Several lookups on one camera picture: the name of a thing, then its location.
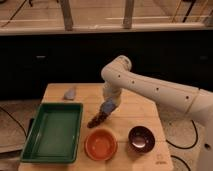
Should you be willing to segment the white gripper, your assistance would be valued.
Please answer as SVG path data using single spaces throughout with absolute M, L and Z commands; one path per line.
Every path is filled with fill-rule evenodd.
M 104 100 L 111 99 L 115 104 L 121 102 L 122 89 L 105 82 L 103 85 L 103 97 Z

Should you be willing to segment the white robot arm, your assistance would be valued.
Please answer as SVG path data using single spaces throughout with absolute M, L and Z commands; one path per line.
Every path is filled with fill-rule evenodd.
M 197 171 L 213 169 L 213 92 L 131 72 L 131 60 L 120 55 L 101 70 L 105 81 L 103 97 L 116 107 L 122 89 L 127 89 L 155 102 L 171 106 L 205 127 L 204 140 L 197 162 Z

